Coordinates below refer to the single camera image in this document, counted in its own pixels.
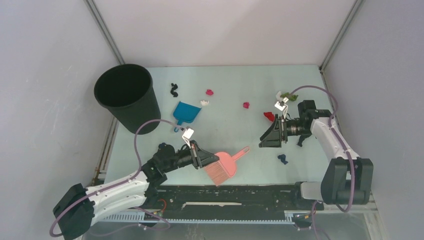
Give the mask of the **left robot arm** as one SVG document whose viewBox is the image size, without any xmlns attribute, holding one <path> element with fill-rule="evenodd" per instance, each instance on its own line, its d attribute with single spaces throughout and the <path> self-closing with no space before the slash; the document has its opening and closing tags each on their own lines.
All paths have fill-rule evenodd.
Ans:
<svg viewBox="0 0 424 240">
<path fill-rule="evenodd" d="M 153 208 L 158 202 L 157 187 L 168 179 L 166 173 L 189 165 L 200 169 L 218 160 L 217 155 L 201 149 L 194 140 L 179 150 L 162 143 L 141 170 L 106 184 L 75 184 L 52 210 L 58 219 L 59 235 L 74 240 L 110 215 L 142 205 Z"/>
</svg>

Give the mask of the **pink hand brush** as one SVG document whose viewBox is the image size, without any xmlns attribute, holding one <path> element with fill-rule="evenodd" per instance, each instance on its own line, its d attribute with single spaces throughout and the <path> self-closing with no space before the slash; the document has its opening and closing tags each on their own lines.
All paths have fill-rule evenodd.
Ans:
<svg viewBox="0 0 424 240">
<path fill-rule="evenodd" d="M 218 157 L 218 160 L 204 167 L 204 170 L 213 181 L 214 185 L 220 186 L 236 174 L 236 161 L 249 151 L 250 148 L 246 146 L 234 155 L 230 155 L 224 151 L 217 152 L 214 155 Z"/>
</svg>

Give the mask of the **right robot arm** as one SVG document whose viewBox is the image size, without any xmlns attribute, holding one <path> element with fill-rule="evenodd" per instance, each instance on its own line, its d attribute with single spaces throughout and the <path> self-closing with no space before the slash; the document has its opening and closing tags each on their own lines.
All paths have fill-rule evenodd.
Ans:
<svg viewBox="0 0 424 240">
<path fill-rule="evenodd" d="M 291 136 L 298 136 L 297 145 L 315 137 L 329 159 L 322 181 L 299 182 L 291 194 L 291 204 L 304 209 L 311 201 L 329 205 L 366 205 L 371 196 L 374 165 L 368 158 L 360 157 L 349 146 L 327 109 L 317 109 L 314 100 L 304 100 L 297 105 L 299 116 L 286 119 L 275 116 L 270 127 L 259 138 L 260 148 L 280 148 Z"/>
</svg>

